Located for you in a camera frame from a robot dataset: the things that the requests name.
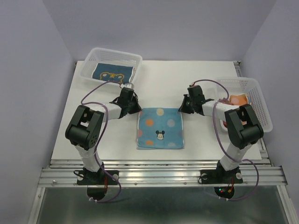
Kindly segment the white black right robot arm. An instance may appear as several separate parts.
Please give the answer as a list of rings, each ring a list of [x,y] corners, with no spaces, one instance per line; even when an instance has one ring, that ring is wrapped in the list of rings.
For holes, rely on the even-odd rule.
[[[206,99],[199,85],[188,87],[188,93],[179,108],[179,112],[200,114],[217,119],[227,125],[230,144],[222,148],[224,156],[217,162],[215,169],[200,171],[200,184],[240,184],[243,182],[240,164],[246,152],[256,144],[264,134],[263,128],[251,105],[229,105],[224,101]]]

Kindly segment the aluminium mounting rail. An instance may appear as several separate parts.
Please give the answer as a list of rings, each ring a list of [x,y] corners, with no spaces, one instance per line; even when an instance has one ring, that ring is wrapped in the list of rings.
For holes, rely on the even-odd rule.
[[[269,160],[254,162],[258,168],[259,186],[285,186],[287,180],[282,167],[272,166]],[[119,181],[124,188],[129,187],[203,187],[198,184],[200,171],[216,168],[217,161],[199,160],[108,160],[105,169],[118,170]],[[52,160],[48,168],[41,171],[38,187],[83,187],[77,185],[74,170],[82,168],[79,160]],[[240,166],[243,184],[254,186],[256,171],[248,163]]]

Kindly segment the yellow tiger towel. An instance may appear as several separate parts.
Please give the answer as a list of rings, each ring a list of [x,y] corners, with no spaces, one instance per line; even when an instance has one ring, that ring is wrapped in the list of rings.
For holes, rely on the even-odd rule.
[[[98,63],[92,73],[92,78],[101,81],[113,81],[120,84],[129,83],[133,67]]]

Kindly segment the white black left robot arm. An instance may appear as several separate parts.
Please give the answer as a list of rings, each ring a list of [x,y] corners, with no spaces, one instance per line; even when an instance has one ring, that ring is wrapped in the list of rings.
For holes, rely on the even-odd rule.
[[[82,102],[77,107],[65,131],[66,139],[77,149],[83,162],[83,168],[74,171],[77,185],[118,184],[119,171],[105,170],[97,147],[108,121],[121,119],[141,110],[137,95],[128,87],[122,88],[119,97],[109,103]]]

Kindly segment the brown red checked towel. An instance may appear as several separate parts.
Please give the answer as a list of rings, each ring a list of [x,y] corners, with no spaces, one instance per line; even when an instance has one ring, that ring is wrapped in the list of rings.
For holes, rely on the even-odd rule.
[[[218,102],[226,105],[231,105],[231,102],[226,98],[219,99]]]

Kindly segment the white perforated basket right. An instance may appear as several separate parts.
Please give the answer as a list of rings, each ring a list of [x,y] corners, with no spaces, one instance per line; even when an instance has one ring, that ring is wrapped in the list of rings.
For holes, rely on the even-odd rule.
[[[217,98],[224,98],[227,95],[247,94],[250,97],[251,106],[265,133],[272,131],[271,117],[263,97],[259,83],[252,78],[246,77],[223,77],[216,81],[222,84],[228,92],[220,86],[216,87]]]

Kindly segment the light blue orange towel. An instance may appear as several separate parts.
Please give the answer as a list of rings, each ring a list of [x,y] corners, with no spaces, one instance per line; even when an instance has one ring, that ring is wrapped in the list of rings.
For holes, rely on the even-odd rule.
[[[137,122],[137,149],[183,149],[183,118],[178,108],[144,108]]]

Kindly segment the orange polka dot towel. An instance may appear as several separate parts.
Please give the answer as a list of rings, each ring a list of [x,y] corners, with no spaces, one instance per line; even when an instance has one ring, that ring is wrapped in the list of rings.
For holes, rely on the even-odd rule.
[[[251,104],[250,97],[247,94],[230,95],[229,102],[232,105],[246,105]]]

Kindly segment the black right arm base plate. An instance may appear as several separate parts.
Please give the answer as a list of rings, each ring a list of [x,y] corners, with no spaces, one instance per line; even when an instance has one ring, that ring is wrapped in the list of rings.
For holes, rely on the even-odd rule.
[[[243,178],[240,169],[230,171],[220,171],[216,169],[204,169],[200,171],[198,178],[199,184],[212,184],[215,186],[221,184],[241,184]]]

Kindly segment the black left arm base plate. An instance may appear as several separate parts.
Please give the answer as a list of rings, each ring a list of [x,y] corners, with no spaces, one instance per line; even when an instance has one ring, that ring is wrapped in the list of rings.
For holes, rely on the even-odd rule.
[[[87,169],[75,170],[77,185],[118,185],[116,180],[105,174],[101,169],[98,172],[91,172]]]

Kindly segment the white perforated basket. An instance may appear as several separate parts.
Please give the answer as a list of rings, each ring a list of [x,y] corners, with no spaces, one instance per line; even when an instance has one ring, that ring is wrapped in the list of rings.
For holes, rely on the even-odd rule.
[[[271,117],[263,97],[259,83],[252,78],[246,77],[223,77],[216,81],[222,84],[228,92],[220,86],[216,87],[217,98],[224,98],[227,95],[247,94],[250,97],[251,106],[265,133],[272,131]]]
[[[98,83],[133,84],[141,65],[140,55],[96,47],[85,58],[79,76]]]

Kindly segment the white perforated basket left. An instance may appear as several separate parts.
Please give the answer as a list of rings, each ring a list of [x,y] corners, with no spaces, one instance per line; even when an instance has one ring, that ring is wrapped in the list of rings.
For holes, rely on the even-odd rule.
[[[96,47],[85,58],[79,76],[98,83],[133,84],[141,65],[140,55]]]

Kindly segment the blue white patterned towel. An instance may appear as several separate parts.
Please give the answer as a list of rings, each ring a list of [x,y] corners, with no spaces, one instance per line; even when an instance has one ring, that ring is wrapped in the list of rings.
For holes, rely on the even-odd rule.
[[[133,81],[134,81],[136,71],[137,71],[136,67],[133,67],[133,69],[132,69],[132,74],[131,74],[131,77],[130,77],[130,79],[129,79],[129,83],[130,83],[130,84],[132,84]]]

